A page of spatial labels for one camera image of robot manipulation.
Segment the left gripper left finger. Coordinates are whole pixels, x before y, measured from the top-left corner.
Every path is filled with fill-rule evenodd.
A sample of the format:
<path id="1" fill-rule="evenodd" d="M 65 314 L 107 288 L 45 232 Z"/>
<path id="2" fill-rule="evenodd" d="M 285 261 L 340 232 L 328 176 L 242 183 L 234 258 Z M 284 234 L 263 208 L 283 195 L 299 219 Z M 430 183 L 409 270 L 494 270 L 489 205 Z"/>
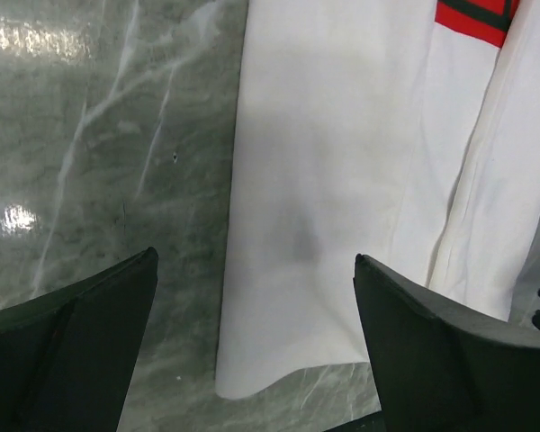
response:
<path id="1" fill-rule="evenodd" d="M 0 431 L 114 431 L 158 285 L 150 247 L 0 310 Z"/>

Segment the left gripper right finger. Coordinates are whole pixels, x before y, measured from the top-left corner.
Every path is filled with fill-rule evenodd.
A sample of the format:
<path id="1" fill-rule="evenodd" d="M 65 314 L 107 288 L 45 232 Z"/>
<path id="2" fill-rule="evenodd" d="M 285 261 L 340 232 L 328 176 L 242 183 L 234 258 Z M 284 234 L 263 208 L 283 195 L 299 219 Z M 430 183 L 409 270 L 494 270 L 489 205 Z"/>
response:
<path id="1" fill-rule="evenodd" d="M 389 431 L 540 431 L 540 330 L 355 259 L 355 298 Z"/>

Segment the white coca-cola t-shirt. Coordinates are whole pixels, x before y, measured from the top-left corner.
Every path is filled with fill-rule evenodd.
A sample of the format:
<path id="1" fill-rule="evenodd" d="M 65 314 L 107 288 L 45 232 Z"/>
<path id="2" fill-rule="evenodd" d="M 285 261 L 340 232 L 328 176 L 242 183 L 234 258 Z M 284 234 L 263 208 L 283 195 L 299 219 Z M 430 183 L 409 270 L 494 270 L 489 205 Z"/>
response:
<path id="1" fill-rule="evenodd" d="M 498 320 L 540 219 L 540 1 L 253 1 L 216 392 L 369 358 L 366 254 Z"/>

